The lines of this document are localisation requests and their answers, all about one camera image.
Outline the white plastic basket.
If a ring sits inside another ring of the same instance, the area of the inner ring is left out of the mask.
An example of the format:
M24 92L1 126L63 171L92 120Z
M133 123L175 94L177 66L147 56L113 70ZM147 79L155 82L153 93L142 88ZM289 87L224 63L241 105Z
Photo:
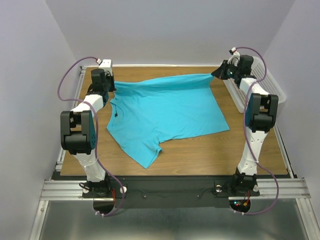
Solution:
M264 76L265 67L263 62L260 58L254 56L253 57L253 64L251 66L251 74L255 76L258 80ZM237 85L235 84L233 79L223 80L236 108L240 113L244 112L244 103L246 94L240 90ZM272 74L267 70L266 77L263 81L261 81L260 86L272 95L278 96L278 104L282 104L286 101L286 95L280 88L279 84L276 82Z

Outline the turquoise t shirt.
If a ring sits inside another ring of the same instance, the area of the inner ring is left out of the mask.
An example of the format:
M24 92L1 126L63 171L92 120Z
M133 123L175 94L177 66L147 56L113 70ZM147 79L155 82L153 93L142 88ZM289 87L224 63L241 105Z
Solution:
M228 131L210 88L209 73L115 82L107 130L144 169L157 159L160 144Z

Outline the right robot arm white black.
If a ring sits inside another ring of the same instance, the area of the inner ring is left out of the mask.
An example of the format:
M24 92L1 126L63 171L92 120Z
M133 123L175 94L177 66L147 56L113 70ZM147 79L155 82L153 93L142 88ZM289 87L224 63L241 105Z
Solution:
M230 189L234 193L257 192L257 167L265 138L276 123L279 98L270 94L251 75L254 58L231 54L211 75L220 80L234 80L246 94L243 111L245 145L241 160L232 176Z

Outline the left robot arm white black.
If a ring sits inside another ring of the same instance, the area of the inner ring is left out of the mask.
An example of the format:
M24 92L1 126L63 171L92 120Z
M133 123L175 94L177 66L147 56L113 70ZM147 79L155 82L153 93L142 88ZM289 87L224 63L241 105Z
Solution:
M99 127L94 120L95 113L108 102L109 92L116 88L111 67L99 67L90 74L91 84L84 100L60 114L60 139L61 147L78 160L86 174L86 182L79 184L83 195L105 198L112 190L110 177L96 156Z

